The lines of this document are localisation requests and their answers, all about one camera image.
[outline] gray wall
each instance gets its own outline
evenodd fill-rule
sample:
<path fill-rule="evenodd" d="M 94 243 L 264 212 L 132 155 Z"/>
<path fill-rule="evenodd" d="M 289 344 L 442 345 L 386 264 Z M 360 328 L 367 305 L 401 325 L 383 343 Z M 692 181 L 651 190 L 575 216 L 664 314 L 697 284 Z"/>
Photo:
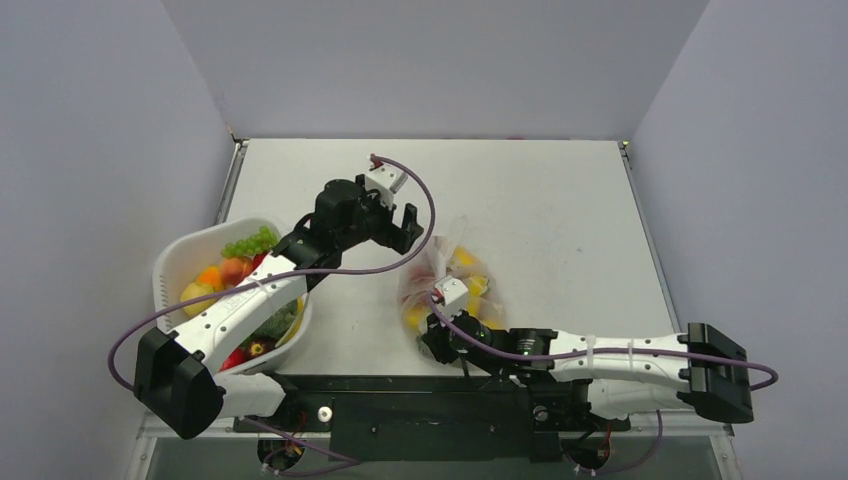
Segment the gray wall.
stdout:
<path fill-rule="evenodd" d="M 106 352 L 212 223 L 232 142 L 156 0 L 7 2 L 0 64 L 0 471 L 123 478 L 141 406 Z"/>
<path fill-rule="evenodd" d="M 707 0 L 164 0 L 237 137 L 629 138 Z"/>
<path fill-rule="evenodd" d="M 782 380 L 737 428 L 746 478 L 845 478 L 848 3 L 713 0 L 633 139 L 684 321 Z"/>

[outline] plastic basket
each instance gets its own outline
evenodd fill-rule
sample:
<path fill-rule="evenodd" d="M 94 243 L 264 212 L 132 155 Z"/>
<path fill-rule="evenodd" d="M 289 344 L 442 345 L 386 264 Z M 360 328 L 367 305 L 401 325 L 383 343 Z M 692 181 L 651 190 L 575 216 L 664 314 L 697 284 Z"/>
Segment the plastic basket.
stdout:
<path fill-rule="evenodd" d="M 271 216 L 252 215 L 191 233 L 168 245 L 153 267 L 153 300 L 156 309 L 161 310 L 178 303 L 180 293 L 186 285 L 193 282 L 204 268 L 217 265 L 221 261 L 221 249 L 224 245 L 256 233 L 263 225 L 270 228 L 277 238 L 281 236 L 281 232 L 291 230 Z M 250 374 L 279 367 L 285 360 L 286 353 L 303 337 L 309 327 L 312 305 L 307 296 L 303 297 L 303 313 L 282 336 L 281 342 L 285 343 L 265 355 L 227 369 L 223 373 Z M 177 310 L 159 317 L 156 325 L 167 333 L 187 320 L 188 316 L 182 310 Z"/>

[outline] transparent plastic bag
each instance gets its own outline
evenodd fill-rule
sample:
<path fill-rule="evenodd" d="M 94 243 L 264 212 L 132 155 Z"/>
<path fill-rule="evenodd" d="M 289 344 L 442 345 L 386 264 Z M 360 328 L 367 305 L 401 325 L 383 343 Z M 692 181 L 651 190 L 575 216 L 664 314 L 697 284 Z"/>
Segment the transparent plastic bag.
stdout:
<path fill-rule="evenodd" d="M 468 288 L 468 313 L 493 329 L 506 327 L 506 313 L 494 279 L 486 264 L 461 245 L 468 225 L 466 217 L 451 223 L 447 235 L 433 236 L 419 255 L 401 268 L 398 282 L 399 315 L 404 329 L 416 339 L 427 329 L 426 295 L 445 275 L 461 280 Z"/>

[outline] purple cable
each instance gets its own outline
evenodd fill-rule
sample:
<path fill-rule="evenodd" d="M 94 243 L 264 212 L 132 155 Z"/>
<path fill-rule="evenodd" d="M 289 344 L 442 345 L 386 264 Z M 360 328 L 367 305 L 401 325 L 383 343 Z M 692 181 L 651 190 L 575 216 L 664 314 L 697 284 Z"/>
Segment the purple cable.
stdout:
<path fill-rule="evenodd" d="M 662 413 L 660 413 L 660 411 L 657 410 L 657 439 L 654 440 L 654 444 L 651 446 L 651 449 L 648 450 L 647 452 L 645 452 L 645 454 L 642 455 L 639 458 L 639 460 L 636 460 L 635 462 L 633 462 L 629 465 L 622 465 L 620 467 L 615 467 L 615 468 L 610 468 L 610 469 L 594 470 L 594 469 L 583 467 L 579 463 L 575 462 L 574 459 L 571 458 L 571 456 L 569 456 L 568 454 L 566 454 L 565 456 L 569 460 L 571 460 L 572 462 L 577 464 L 577 467 L 580 469 L 581 472 L 591 473 L 592 476 L 609 475 L 611 473 L 621 473 L 621 472 L 626 472 L 628 470 L 633 470 L 634 468 L 641 467 L 643 463 L 647 462 L 649 458 L 653 457 L 654 454 L 657 453 L 657 450 L 659 450 L 659 448 L 660 448 L 660 443 L 662 443 Z"/>
<path fill-rule="evenodd" d="M 554 355 L 518 355 L 515 353 L 507 353 L 502 352 L 496 348 L 492 348 L 485 343 L 477 340 L 471 335 L 463 332 L 459 327 L 453 324 L 453 322 L 449 321 L 445 318 L 444 314 L 436 307 L 436 303 L 433 301 L 430 295 L 425 295 L 427 299 L 427 304 L 430 306 L 430 310 L 436 314 L 436 317 L 439 318 L 439 321 L 442 322 L 442 325 L 446 326 L 451 332 L 457 335 L 459 338 L 465 340 L 466 342 L 474 345 L 475 347 L 483 350 L 484 352 L 491 353 L 496 357 L 506 358 L 507 360 L 516 360 L 520 362 L 529 362 L 529 361 L 549 361 L 549 360 L 567 360 L 570 358 L 579 358 L 585 357 L 587 351 L 581 350 L 579 352 L 568 352 L 568 353 L 557 353 Z M 674 350 L 661 350 L 658 348 L 633 348 L 627 349 L 623 347 L 601 347 L 595 348 L 592 352 L 596 355 L 602 355 L 607 353 L 614 354 L 623 354 L 629 355 L 631 353 L 635 353 L 638 355 L 659 355 L 664 357 L 677 357 L 677 358 L 688 358 L 689 360 L 698 360 L 701 362 L 710 362 L 716 363 L 719 365 L 729 365 L 731 367 L 741 367 L 741 368 L 750 368 L 751 370 L 759 370 L 761 372 L 768 373 L 771 375 L 771 378 L 760 382 L 756 385 L 751 386 L 751 391 L 759 390 L 761 388 L 766 388 L 768 386 L 774 385 L 777 383 L 778 375 L 777 371 L 773 368 L 768 367 L 766 365 L 761 365 L 759 363 L 753 362 L 744 362 L 742 360 L 733 360 L 730 358 L 722 358 L 716 357 L 713 355 L 704 355 L 701 353 L 690 353 L 690 352 L 675 352 Z"/>
<path fill-rule="evenodd" d="M 332 457 L 332 458 L 335 458 L 337 460 L 341 460 L 341 461 L 345 462 L 341 465 L 332 465 L 332 466 L 329 466 L 329 467 L 319 468 L 317 470 L 312 470 L 312 471 L 309 471 L 309 472 L 281 471 L 281 472 L 277 473 L 277 475 L 279 475 L 281 477 L 312 477 L 312 476 L 315 476 L 315 475 L 322 475 L 322 474 L 325 474 L 325 473 L 335 472 L 336 470 L 341 470 L 343 468 L 350 468 L 350 467 L 353 467 L 353 466 L 356 466 L 356 465 L 359 465 L 360 463 L 362 463 L 359 460 L 354 460 L 354 459 L 347 457 L 345 455 L 342 455 L 340 453 L 336 453 L 336 452 L 330 451 L 330 450 L 328 450 L 324 447 L 319 447 L 318 445 L 315 445 L 313 443 L 309 443 L 305 440 L 302 440 L 300 438 L 295 437 L 292 434 L 286 433 L 282 430 L 278 430 L 278 429 L 276 429 L 276 428 L 274 428 L 270 425 L 266 425 L 266 424 L 264 424 L 264 423 L 262 423 L 258 420 L 254 420 L 252 418 L 244 417 L 242 419 L 242 421 L 249 423 L 249 424 L 251 424 L 255 427 L 261 428 L 262 430 L 265 430 L 266 432 L 274 433 L 274 434 L 277 434 L 277 435 L 279 435 L 279 436 L 281 436 L 281 437 L 283 437 L 287 440 L 291 440 L 292 442 L 294 442 L 294 443 L 296 443 L 296 444 L 298 444 L 302 447 L 312 449 L 312 450 L 314 450 L 318 453 L 324 454 L 328 457 Z M 267 456 L 265 456 L 265 459 L 262 460 L 262 463 L 264 463 L 266 465 L 270 465 L 271 459 L 274 458 L 274 456 L 277 455 L 278 453 L 280 453 L 282 450 L 283 449 L 281 448 L 281 449 L 277 449 L 277 450 L 269 453 Z"/>
<path fill-rule="evenodd" d="M 280 281 L 280 280 L 283 280 L 283 279 L 286 279 L 286 278 L 297 277 L 297 276 L 300 276 L 300 275 L 323 275 L 323 274 L 330 274 L 330 275 L 374 275 L 374 274 L 377 274 L 377 273 L 385 273 L 385 272 L 388 272 L 390 270 L 394 270 L 394 269 L 400 267 L 401 265 L 404 265 L 405 263 L 407 263 L 410 260 L 412 260 L 413 258 L 415 258 L 415 256 L 418 255 L 419 253 L 421 253 L 422 250 L 424 250 L 424 247 L 427 245 L 427 242 L 430 240 L 430 237 L 433 235 L 433 229 L 435 229 L 435 227 L 436 227 L 436 205 L 433 201 L 433 195 L 430 193 L 430 190 L 427 188 L 427 185 L 424 184 L 424 181 L 421 180 L 421 177 L 419 177 L 415 172 L 413 172 L 412 170 L 407 168 L 405 165 L 402 165 L 402 164 L 396 162 L 395 160 L 391 160 L 391 159 L 388 159 L 388 158 L 385 158 L 385 157 L 379 157 L 379 156 L 374 155 L 374 154 L 371 154 L 371 160 L 372 161 L 376 160 L 376 161 L 380 161 L 380 162 L 383 162 L 383 163 L 388 163 L 389 165 L 393 165 L 393 166 L 403 170 L 407 175 L 409 175 L 415 181 L 415 183 L 418 184 L 419 187 L 421 187 L 421 191 L 424 192 L 424 196 L 427 197 L 427 204 L 430 208 L 430 224 L 427 226 L 427 230 L 424 232 L 424 237 L 422 238 L 422 240 L 418 244 L 418 246 L 412 252 L 410 252 L 405 257 L 403 257 L 402 259 L 398 260 L 395 263 L 392 263 L 391 265 L 386 265 L 384 267 L 354 269 L 354 270 L 344 269 L 344 268 L 310 268 L 310 269 L 306 269 L 306 270 L 294 270 L 294 271 L 291 271 L 291 272 L 279 273 L 277 275 L 274 275 L 274 276 L 271 276 L 271 277 L 268 277 L 268 278 L 264 278 L 262 280 L 259 280 L 258 283 L 262 283 L 262 284 L 272 283 L 272 282 L 277 282 L 277 281 Z M 257 284 L 257 282 L 254 282 L 254 283 L 250 283 L 250 284 L 247 284 L 247 285 L 241 285 L 241 286 L 238 286 L 238 287 L 235 287 L 235 288 L 231 288 L 231 289 L 223 291 L 223 292 L 210 293 L 209 295 L 203 295 L 201 297 L 193 298 L 193 299 L 187 300 L 185 302 L 179 302 L 179 303 L 176 303 L 174 305 L 171 305 L 170 307 L 163 308 L 162 310 L 159 310 L 158 312 L 152 314 L 151 316 L 145 318 L 144 320 L 136 323 L 135 325 L 130 327 L 126 332 L 121 334 L 121 336 L 118 338 L 118 340 L 115 342 L 115 344 L 112 345 L 112 348 L 109 349 L 109 355 L 107 357 L 107 364 L 108 364 L 108 367 L 109 367 L 109 373 L 112 375 L 112 378 L 114 378 L 115 381 L 118 382 L 118 384 L 121 385 L 122 387 L 126 388 L 127 390 L 132 390 L 132 384 L 130 382 L 124 380 L 124 378 L 121 377 L 121 375 L 118 373 L 118 369 L 115 367 L 115 354 L 118 352 L 118 348 L 120 348 L 121 344 L 123 344 L 127 340 L 127 338 L 130 337 L 130 335 L 139 331 L 142 327 L 144 327 L 148 323 L 156 320 L 157 318 L 161 317 L 162 315 L 167 315 L 167 314 L 174 312 L 176 310 L 179 310 L 183 307 L 187 307 L 189 305 L 194 305 L 195 303 L 200 303 L 200 302 L 203 302 L 203 301 L 206 301 L 206 300 L 217 299 L 217 298 L 221 298 L 221 297 L 226 297 L 227 295 L 233 295 L 233 294 L 236 294 L 236 293 L 245 292 L 247 290 L 252 290 L 254 288 L 257 288 L 258 286 L 259 285 Z"/>

